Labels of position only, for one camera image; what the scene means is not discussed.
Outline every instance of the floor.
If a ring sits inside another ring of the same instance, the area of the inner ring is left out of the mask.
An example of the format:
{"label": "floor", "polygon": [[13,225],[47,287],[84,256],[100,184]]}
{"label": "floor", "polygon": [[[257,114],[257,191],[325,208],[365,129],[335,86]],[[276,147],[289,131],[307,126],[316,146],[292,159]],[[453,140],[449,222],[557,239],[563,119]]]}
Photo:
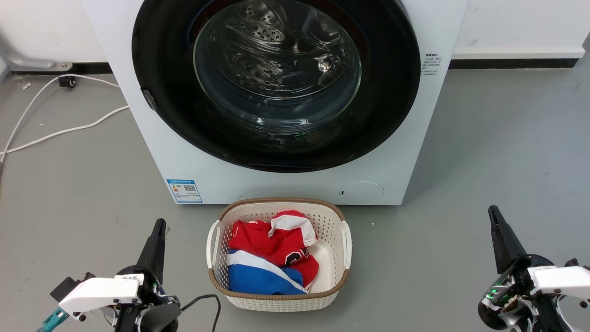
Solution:
{"label": "floor", "polygon": [[[289,314],[239,310],[222,298],[217,331],[489,331],[476,305],[496,278],[491,204],[527,251],[589,264],[589,78],[588,56],[570,70],[449,72],[404,204],[342,207],[354,256],[336,301]],[[0,86],[0,142],[49,79],[16,77]],[[105,84],[54,84],[12,146],[123,105]],[[183,303],[215,292],[204,249],[222,208],[172,202],[128,110],[8,155],[0,187],[4,330],[36,330],[57,306],[49,292],[66,276],[112,276],[133,264],[158,217],[170,226],[167,292]],[[589,326],[578,301],[568,300],[566,316]],[[212,300],[194,305],[179,331],[208,331],[215,307]],[[111,328],[97,315],[68,320],[59,331]]]}

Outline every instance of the basket handle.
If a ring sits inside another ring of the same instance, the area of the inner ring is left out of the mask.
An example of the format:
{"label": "basket handle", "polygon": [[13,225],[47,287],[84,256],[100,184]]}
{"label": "basket handle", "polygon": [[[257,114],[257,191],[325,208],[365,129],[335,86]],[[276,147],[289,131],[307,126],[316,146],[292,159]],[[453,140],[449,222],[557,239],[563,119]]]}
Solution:
{"label": "basket handle", "polygon": [[344,256],[346,257],[345,269],[348,270],[352,262],[352,236],[350,235],[350,227],[344,220],[342,220],[342,238],[344,239]]}
{"label": "basket handle", "polygon": [[[219,239],[221,237],[221,226],[219,226],[220,221],[217,220],[216,222],[211,225],[211,229],[209,230],[209,235],[207,236],[207,267],[212,269],[213,266],[217,263],[217,252],[219,251]],[[213,234],[215,233],[215,247],[213,248],[213,255],[211,255],[211,243],[213,242]]]}

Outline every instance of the clothing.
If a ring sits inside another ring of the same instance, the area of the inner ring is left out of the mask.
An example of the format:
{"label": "clothing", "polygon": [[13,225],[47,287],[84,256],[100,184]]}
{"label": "clothing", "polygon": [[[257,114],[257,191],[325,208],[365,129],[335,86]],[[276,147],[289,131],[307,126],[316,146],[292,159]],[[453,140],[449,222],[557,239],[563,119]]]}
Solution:
{"label": "clothing", "polygon": [[283,268],[298,271],[303,277],[303,287],[315,279],[319,264],[309,255],[307,247],[317,243],[316,232],[305,215],[297,211],[284,211],[270,223],[261,220],[238,220],[232,229],[228,246],[263,258]]}
{"label": "clothing", "polygon": [[243,250],[227,255],[230,291],[263,295],[300,295],[307,291],[301,285],[301,273],[279,268]]}

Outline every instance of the washing machine door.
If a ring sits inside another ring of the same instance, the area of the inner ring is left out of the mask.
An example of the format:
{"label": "washing machine door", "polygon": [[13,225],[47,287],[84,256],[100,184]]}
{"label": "washing machine door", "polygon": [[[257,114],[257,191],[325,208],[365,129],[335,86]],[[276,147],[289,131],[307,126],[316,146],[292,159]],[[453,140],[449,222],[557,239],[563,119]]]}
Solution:
{"label": "washing machine door", "polygon": [[174,131],[263,171],[365,155],[400,126],[420,77],[395,0],[146,0],[132,48],[146,100]]}

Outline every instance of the metal bracket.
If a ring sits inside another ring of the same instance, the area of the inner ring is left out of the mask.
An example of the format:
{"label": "metal bracket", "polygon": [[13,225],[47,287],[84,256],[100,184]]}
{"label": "metal bracket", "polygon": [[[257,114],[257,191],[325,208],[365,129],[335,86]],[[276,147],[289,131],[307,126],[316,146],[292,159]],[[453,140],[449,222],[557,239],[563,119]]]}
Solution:
{"label": "metal bracket", "polygon": [[68,71],[72,68],[71,62],[23,56],[10,45],[2,34],[0,34],[0,58],[6,62],[10,71]]}

